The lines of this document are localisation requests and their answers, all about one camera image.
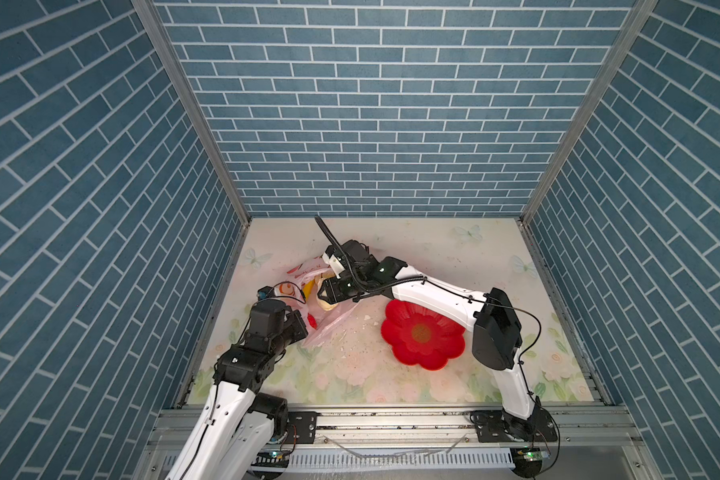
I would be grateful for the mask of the red fake apple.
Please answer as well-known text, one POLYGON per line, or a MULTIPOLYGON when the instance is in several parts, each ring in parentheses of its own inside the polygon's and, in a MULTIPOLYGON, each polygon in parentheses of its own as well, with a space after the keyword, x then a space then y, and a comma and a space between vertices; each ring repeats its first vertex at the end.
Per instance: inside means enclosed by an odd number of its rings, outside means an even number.
POLYGON ((312 314, 307 315, 307 320, 311 329, 316 330, 318 328, 317 321, 312 314))

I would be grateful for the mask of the pink plastic bag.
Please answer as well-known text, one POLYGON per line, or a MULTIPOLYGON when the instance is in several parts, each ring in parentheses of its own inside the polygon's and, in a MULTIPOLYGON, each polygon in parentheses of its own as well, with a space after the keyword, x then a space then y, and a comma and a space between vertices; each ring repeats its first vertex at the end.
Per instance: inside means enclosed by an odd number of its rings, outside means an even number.
POLYGON ((330 340, 358 306, 351 300, 339 303, 328 300, 329 281, 334 279, 333 270, 322 258, 315 257, 288 270, 274 286, 275 295, 298 310, 305 321, 306 346, 320 346, 330 340))

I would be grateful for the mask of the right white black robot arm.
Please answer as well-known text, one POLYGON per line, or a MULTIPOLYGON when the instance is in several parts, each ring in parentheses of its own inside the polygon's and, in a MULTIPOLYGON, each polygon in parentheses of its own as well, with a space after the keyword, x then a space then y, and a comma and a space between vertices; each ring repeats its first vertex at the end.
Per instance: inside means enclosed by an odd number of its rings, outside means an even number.
POLYGON ((504 291, 459 288, 394 257, 354 261, 325 253, 321 259, 334 275, 319 287, 318 299, 337 304, 389 298, 380 332, 398 362, 437 371, 471 351, 494 373, 509 436, 531 441, 548 424, 523 372, 522 325, 504 291))

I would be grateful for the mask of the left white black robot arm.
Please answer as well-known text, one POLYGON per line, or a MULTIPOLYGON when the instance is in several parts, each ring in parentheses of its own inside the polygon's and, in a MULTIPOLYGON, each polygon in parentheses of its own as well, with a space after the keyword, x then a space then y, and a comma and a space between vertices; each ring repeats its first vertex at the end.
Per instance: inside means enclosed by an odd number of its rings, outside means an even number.
POLYGON ((270 442, 284 442, 287 400, 261 388, 288 346, 308 335, 301 313, 281 300, 251 308, 242 339, 222 354, 201 415, 169 479, 243 479, 270 442))

